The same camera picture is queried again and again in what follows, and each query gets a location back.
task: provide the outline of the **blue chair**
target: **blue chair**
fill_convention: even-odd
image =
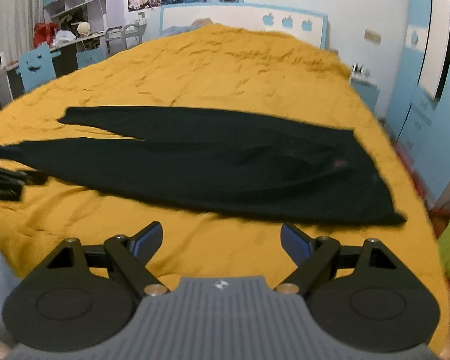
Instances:
[[[26,52],[18,59],[25,93],[56,79],[52,54],[47,44]]]

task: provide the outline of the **blue headboard frame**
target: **blue headboard frame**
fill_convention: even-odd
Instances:
[[[326,38],[327,38],[327,24],[328,24],[328,16],[324,13],[314,12],[306,9],[300,8],[290,8],[290,7],[280,7],[277,5],[269,5],[269,4],[254,4],[254,3],[190,3],[190,4],[170,4],[170,5],[162,5],[160,10],[160,35],[163,33],[163,25],[164,25],[164,10],[173,9],[173,8],[181,8],[181,7],[203,7],[204,5],[222,5],[224,7],[254,7],[254,8],[266,8],[266,9],[277,9],[281,11],[287,12],[295,12],[304,15],[310,15],[315,17],[323,18],[322,22],[322,40],[320,43],[320,48],[325,48]]]

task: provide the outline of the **white headboard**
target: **white headboard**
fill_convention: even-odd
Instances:
[[[248,3],[194,3],[162,5],[160,35],[173,26],[190,26],[196,19],[252,31],[282,31],[325,48],[327,15],[304,9]]]

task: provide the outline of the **bed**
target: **bed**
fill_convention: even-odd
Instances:
[[[244,4],[243,9],[256,8],[247,12],[254,19],[236,24],[230,23],[236,14],[178,5],[183,7],[162,8],[161,30],[203,17],[215,24],[146,42],[39,87],[0,112],[0,143],[118,138],[97,128],[58,123],[70,106],[220,108],[352,128],[408,221],[396,227],[298,226],[312,237],[331,235],[348,245],[380,238],[438,300],[440,323],[430,347],[439,353],[448,333],[450,303],[427,213],[386,134],[350,87],[348,67],[323,50],[326,15]],[[185,8],[188,16],[180,22],[184,15],[179,9]],[[275,17],[271,25],[269,14]],[[294,33],[289,18],[299,23],[300,31]],[[110,158],[119,166],[120,158],[113,153]],[[76,161],[70,158],[70,166]],[[1,165],[23,168],[11,161]],[[99,244],[115,234],[132,235],[151,221],[162,223],[163,245],[147,268],[172,289],[183,276],[263,275],[274,287],[295,269],[280,246],[280,223],[169,209],[55,178],[42,187],[27,187],[21,202],[0,202],[0,250],[24,277],[65,237]]]

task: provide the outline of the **black pants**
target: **black pants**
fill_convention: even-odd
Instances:
[[[0,147],[0,158],[196,211],[300,223],[404,222],[351,130],[179,107],[72,107],[59,121],[136,139],[25,141]]]

